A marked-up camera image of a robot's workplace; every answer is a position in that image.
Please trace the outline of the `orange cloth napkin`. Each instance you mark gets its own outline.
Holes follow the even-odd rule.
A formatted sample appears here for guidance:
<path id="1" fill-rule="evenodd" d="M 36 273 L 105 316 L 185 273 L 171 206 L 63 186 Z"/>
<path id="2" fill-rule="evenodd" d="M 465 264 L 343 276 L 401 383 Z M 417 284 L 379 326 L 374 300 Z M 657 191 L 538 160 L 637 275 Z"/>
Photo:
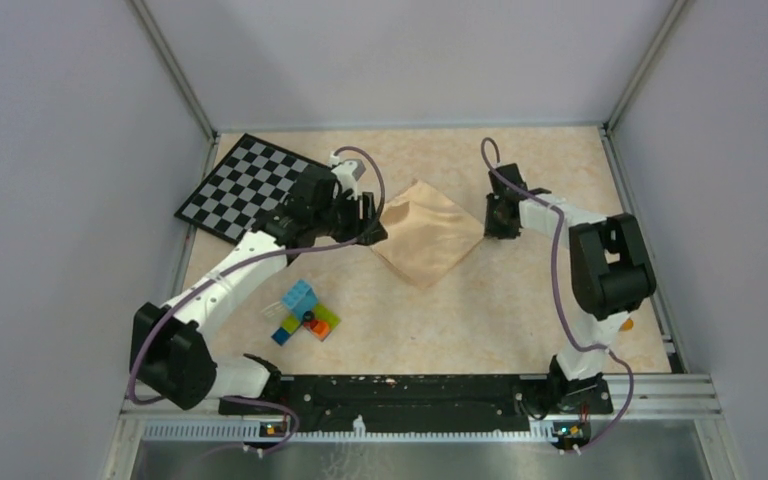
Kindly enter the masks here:
<path id="1" fill-rule="evenodd" d="M 388 238 L 373 252 L 422 289 L 443 279 L 483 239 L 483 225 L 473 215 L 419 179 L 386 203 L 381 224 Z"/>

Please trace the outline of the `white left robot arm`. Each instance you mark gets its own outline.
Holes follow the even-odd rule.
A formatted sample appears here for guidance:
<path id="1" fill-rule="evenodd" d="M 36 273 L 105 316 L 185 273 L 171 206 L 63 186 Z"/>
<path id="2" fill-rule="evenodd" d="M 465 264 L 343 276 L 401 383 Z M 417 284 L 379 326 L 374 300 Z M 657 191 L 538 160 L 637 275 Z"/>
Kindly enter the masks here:
<path id="1" fill-rule="evenodd" d="M 257 413 L 274 410 L 281 388 L 265 362 L 245 357 L 223 365 L 208 344 L 262 283 L 299 256 L 320 252 L 317 239 L 331 239 L 331 250 L 386 239 L 373 193 L 357 186 L 364 170 L 356 159 L 304 170 L 219 264 L 163 305 L 141 306 L 133 319 L 127 398 L 135 405 L 168 400 L 189 410 L 217 393 L 242 396 Z"/>

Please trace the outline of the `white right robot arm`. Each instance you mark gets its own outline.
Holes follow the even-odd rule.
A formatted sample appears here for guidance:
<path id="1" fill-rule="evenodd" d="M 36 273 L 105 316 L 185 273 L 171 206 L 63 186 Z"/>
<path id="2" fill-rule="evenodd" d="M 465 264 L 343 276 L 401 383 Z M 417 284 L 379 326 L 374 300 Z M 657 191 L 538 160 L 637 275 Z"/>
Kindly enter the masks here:
<path id="1" fill-rule="evenodd" d="M 550 363 L 544 406 L 573 412 L 600 400 L 603 366 L 621 327 L 656 290 L 639 222 L 576 207 L 545 189 L 529 190 L 517 165 L 488 176 L 485 235 L 515 239 L 528 229 L 552 242 L 552 295 L 567 345 Z"/>

